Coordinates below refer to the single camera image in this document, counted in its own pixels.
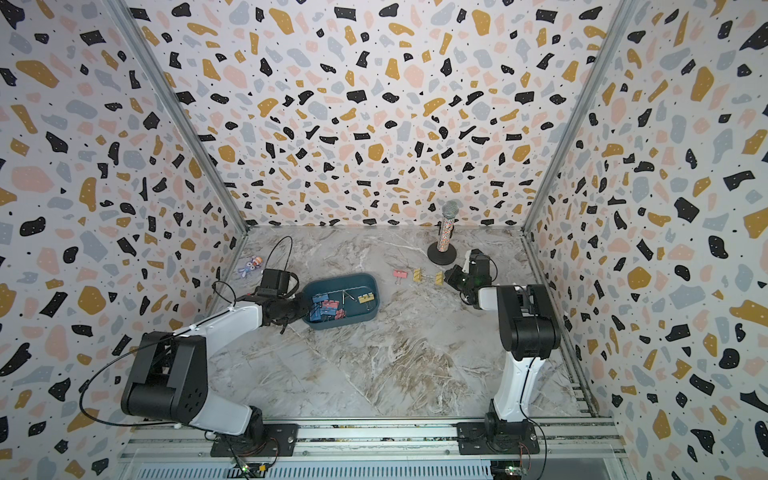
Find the teal plastic storage box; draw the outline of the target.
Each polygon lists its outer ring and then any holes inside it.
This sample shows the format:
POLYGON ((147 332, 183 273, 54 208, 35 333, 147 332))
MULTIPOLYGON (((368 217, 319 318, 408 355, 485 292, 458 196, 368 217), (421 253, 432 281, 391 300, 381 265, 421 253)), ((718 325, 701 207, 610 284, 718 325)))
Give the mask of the teal plastic storage box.
POLYGON ((303 321, 314 330, 371 321, 380 306, 377 282, 368 273, 315 280, 306 285, 303 295, 311 300, 311 310, 303 321), (358 297, 368 292, 375 295, 375 300, 360 304, 358 297))

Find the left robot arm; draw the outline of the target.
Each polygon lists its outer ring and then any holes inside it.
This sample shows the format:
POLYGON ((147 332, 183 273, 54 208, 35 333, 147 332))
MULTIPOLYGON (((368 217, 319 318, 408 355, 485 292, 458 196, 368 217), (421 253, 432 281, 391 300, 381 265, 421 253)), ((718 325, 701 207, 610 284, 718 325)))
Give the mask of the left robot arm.
POLYGON ((119 428, 178 424, 226 439, 260 444, 261 410, 227 400, 209 391, 210 357, 246 334, 262 327, 288 325, 306 316, 311 301, 299 291, 298 275, 285 267, 262 267, 261 284, 253 293, 233 296, 222 311, 175 331, 154 331, 142 336, 132 351, 118 355, 97 370, 79 389, 78 408, 88 420, 119 428), (132 365, 123 387, 123 414, 141 423, 103 420, 85 406, 91 384, 114 364, 130 358, 132 365))

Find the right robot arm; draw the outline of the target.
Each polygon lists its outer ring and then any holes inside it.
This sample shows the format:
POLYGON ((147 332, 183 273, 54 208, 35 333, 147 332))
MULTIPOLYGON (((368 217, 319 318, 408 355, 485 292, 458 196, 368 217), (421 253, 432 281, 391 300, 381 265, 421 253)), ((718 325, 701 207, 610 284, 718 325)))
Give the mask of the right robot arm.
POLYGON ((537 441, 529 405, 538 374, 559 348, 561 335, 546 287, 495 285, 492 264, 488 255, 473 249, 462 266, 456 265, 445 273, 445 280, 465 304, 497 314, 505 365, 501 384, 485 416, 484 432, 476 439, 500 451, 537 441))

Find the purple bunny plush toy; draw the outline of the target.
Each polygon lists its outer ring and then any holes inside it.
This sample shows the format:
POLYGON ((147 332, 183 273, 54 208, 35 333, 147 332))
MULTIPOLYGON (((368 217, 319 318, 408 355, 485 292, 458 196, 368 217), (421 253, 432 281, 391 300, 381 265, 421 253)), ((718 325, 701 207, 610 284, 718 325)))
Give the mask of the purple bunny plush toy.
POLYGON ((260 272, 263 268, 264 260, 260 256, 249 257, 245 263, 237 269, 237 274, 240 278, 248 278, 251 275, 260 272))

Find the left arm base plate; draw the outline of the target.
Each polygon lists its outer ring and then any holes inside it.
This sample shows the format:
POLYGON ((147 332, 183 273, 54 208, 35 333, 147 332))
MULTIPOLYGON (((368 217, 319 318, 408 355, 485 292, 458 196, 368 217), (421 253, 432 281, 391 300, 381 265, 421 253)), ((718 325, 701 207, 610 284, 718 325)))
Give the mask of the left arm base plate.
POLYGON ((267 423, 244 435, 217 435, 210 450, 213 458, 291 457, 298 438, 296 423, 267 423))

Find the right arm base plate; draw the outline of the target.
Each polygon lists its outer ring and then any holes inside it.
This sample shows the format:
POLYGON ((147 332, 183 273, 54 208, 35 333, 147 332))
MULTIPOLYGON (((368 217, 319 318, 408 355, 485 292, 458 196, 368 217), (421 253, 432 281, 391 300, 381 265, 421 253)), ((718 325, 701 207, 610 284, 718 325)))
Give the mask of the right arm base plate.
POLYGON ((497 424, 461 422, 456 425, 461 455, 533 455, 540 453, 534 425, 501 421, 497 424))

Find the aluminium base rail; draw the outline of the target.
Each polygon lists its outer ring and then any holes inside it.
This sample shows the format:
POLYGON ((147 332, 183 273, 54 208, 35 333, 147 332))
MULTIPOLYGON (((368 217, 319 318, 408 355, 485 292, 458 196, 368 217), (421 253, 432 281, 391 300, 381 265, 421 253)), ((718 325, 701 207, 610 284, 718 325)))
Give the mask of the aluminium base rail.
POLYGON ((251 456, 209 434, 133 434, 119 479, 632 479, 604 418, 540 418, 522 441, 492 443, 478 419, 287 419, 251 456))

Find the aluminium frame corner post right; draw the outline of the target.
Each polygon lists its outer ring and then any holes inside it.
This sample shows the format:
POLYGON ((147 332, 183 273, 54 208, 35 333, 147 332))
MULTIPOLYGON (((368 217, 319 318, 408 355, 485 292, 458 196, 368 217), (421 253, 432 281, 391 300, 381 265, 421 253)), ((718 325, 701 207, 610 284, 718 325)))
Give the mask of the aluminium frame corner post right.
POLYGON ((637 4, 638 2, 635 0, 624 0, 620 1, 618 4, 616 13, 607 29, 606 38, 601 50, 598 52, 594 66, 587 77, 584 88, 578 97, 578 101, 566 124, 561 140, 554 152, 552 162, 543 176, 540 188, 534 198, 523 227, 521 228, 524 235, 533 231, 537 215, 544 209, 548 190, 555 183, 556 175, 565 163, 567 154, 571 149, 572 142, 577 136, 581 123, 586 118, 590 106, 597 97, 597 91, 601 86, 608 65, 621 42, 622 35, 626 31, 630 19, 637 8, 637 4))

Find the aluminium frame corner post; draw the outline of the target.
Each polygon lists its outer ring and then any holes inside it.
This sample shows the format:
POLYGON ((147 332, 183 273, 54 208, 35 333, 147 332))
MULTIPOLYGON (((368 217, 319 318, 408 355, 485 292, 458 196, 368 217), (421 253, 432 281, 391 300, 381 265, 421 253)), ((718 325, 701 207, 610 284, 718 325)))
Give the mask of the aluminium frame corner post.
POLYGON ((565 163, 567 154, 571 149, 572 142, 577 136, 581 123, 586 118, 590 106, 597 97, 597 91, 601 86, 608 65, 621 42, 622 35, 626 31, 630 19, 637 8, 637 4, 638 2, 635 0, 624 0, 620 1, 618 4, 616 13, 607 29, 606 38, 601 50, 598 52, 594 66, 587 77, 584 88, 578 97, 578 101, 566 124, 561 140, 554 152, 552 162, 543 176, 540 188, 534 198, 523 227, 521 228, 524 235, 533 231, 537 215, 544 209, 548 190, 555 183, 556 175, 565 163))
POLYGON ((202 171, 208 178, 212 189, 219 197, 228 218, 241 234, 247 234, 248 226, 246 222, 240 216, 239 210, 229 190, 224 185, 214 162, 211 160, 203 143, 200 141, 189 118, 181 108, 181 104, 178 101, 173 88, 167 82, 164 72, 149 48, 142 31, 137 26, 128 5, 125 1, 113 0, 104 1, 104 5, 117 29, 127 41, 137 62, 145 71, 149 83, 152 85, 158 99, 167 110, 171 121, 177 128, 181 138, 192 150, 202 171))

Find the aluminium frame corner post left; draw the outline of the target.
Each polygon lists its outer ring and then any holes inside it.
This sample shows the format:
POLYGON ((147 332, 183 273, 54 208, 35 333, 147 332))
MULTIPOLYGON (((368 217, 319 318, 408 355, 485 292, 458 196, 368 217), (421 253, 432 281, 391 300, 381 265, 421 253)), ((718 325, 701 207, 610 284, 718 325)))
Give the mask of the aluminium frame corner post left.
POLYGON ((203 143, 200 141, 189 118, 181 108, 181 104, 178 101, 173 88, 167 82, 164 72, 149 48, 142 31, 137 26, 128 5, 125 1, 113 0, 104 1, 104 5, 117 29, 127 41, 137 62, 145 71, 149 83, 152 85, 158 99, 167 110, 171 121, 177 128, 181 138, 192 150, 202 171, 208 178, 212 189, 219 197, 228 218, 241 234, 247 234, 248 226, 246 222, 240 216, 239 210, 229 190, 224 185, 214 162, 211 160, 203 143))

